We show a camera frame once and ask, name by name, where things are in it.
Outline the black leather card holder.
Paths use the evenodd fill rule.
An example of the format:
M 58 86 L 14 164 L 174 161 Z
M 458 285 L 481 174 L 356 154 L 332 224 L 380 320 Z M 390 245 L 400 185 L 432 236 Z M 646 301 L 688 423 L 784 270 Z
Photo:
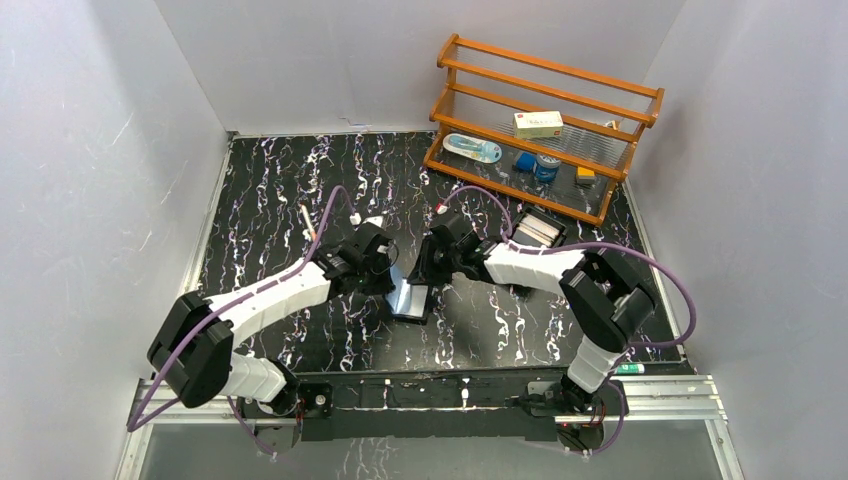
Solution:
M 432 311 L 433 284 L 414 269 L 405 274 L 398 266 L 389 270 L 393 290 L 385 295 L 392 318 L 399 322 L 426 325 Z

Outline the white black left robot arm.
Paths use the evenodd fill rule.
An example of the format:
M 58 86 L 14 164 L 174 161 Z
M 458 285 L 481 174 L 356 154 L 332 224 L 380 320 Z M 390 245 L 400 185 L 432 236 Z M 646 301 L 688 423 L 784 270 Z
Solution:
M 261 403 L 275 416 L 300 401 L 299 381 L 277 360 L 248 357 L 237 348 L 249 337 L 301 310 L 351 294 L 394 291 L 388 250 L 392 239 L 379 217 L 313 257 L 241 290 L 203 298 L 180 296 L 147 358 L 186 408 L 219 395 Z

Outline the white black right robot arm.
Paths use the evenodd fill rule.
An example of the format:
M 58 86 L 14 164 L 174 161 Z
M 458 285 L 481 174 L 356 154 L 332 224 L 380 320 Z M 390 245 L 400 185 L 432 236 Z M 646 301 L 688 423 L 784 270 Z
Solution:
M 556 250 L 484 238 L 463 218 L 448 214 L 424 237 L 407 281 L 439 288 L 461 274 L 468 280 L 562 296 L 582 331 L 561 380 L 562 405 L 587 414 L 601 403 L 602 386 L 656 308 L 651 290 L 624 253 L 606 243 Z

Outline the black tray with cards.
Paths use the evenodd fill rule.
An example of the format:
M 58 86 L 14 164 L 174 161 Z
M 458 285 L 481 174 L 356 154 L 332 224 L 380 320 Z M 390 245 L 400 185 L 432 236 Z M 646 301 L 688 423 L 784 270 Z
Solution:
M 524 208 L 512 227 L 510 239 L 521 246 L 556 248 L 565 244 L 566 224 L 535 206 Z

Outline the small pen on table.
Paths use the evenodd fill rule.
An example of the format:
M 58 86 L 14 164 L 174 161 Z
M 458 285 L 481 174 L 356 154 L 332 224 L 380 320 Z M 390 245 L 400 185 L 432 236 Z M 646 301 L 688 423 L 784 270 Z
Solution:
M 308 232 L 310 240 L 315 241 L 316 238 L 317 238 L 317 232 L 316 232 L 316 229 L 313 225 L 310 212 L 304 204 L 300 205 L 300 212 L 301 212 L 302 218 L 304 220 L 304 224 L 306 226 L 306 231 Z

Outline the white blue packaged item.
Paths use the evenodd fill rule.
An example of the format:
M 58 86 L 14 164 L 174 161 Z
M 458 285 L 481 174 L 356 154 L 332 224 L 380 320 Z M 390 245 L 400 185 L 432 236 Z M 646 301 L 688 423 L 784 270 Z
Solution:
M 446 135 L 442 145 L 451 153 L 484 164 L 496 163 L 503 155 L 502 148 L 496 143 L 460 133 Z

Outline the small blue cube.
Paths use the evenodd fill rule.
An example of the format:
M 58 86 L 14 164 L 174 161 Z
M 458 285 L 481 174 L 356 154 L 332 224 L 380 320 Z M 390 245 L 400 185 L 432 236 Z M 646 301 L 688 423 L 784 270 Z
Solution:
M 519 153 L 514 162 L 514 168 L 523 173 L 532 173 L 536 165 L 536 155 L 529 152 Z

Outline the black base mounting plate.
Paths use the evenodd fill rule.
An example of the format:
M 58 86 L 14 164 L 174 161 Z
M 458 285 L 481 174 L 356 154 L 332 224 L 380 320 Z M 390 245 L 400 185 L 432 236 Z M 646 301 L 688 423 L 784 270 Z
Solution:
M 630 409 L 619 381 L 592 394 L 565 388 L 563 366 L 307 372 L 282 413 L 239 399 L 237 411 L 276 442 L 393 437 L 512 437 L 594 449 Z

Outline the blue round container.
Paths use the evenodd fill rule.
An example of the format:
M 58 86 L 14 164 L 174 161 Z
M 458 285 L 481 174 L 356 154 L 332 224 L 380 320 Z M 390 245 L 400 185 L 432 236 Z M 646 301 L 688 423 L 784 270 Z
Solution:
M 538 154 L 534 165 L 534 176 L 538 182 L 551 183 L 557 176 L 562 162 L 560 159 Z

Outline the white cardboard box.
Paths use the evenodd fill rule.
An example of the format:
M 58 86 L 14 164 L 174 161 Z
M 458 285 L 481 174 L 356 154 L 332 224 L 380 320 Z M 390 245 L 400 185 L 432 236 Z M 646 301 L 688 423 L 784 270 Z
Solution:
M 518 139 L 559 137 L 563 127 L 558 111 L 518 112 L 513 116 L 513 136 Z

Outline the orange wooden shelf rack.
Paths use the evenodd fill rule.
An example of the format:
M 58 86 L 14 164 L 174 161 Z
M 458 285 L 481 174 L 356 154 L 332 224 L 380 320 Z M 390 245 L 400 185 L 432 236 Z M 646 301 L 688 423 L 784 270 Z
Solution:
M 665 91 L 452 34 L 423 163 L 594 225 L 631 169 Z

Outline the green white marker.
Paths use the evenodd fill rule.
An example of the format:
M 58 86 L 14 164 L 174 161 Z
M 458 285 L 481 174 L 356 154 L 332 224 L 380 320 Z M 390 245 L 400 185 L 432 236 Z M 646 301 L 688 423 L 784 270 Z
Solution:
M 614 370 L 615 375 L 642 375 L 647 367 L 642 363 L 621 363 Z

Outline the aluminium frame rail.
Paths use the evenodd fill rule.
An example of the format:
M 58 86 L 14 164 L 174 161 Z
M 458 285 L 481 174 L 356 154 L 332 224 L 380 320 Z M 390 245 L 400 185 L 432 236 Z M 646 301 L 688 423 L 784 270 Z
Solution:
M 554 380 L 456 375 L 382 378 L 331 375 L 302 382 L 307 415 L 331 418 L 343 412 L 471 413 L 517 408 L 520 398 L 546 397 L 558 387 Z M 552 416 L 560 423 L 624 417 L 632 421 L 721 420 L 727 418 L 716 385 L 709 375 L 636 375 L 614 377 L 598 393 L 592 412 L 568 413 L 554 407 L 527 407 L 525 413 Z M 223 420 L 242 416 L 249 422 L 278 423 L 282 419 L 256 402 L 229 401 L 217 396 L 199 407 L 185 407 L 173 391 L 161 385 L 139 384 L 132 406 L 138 420 Z

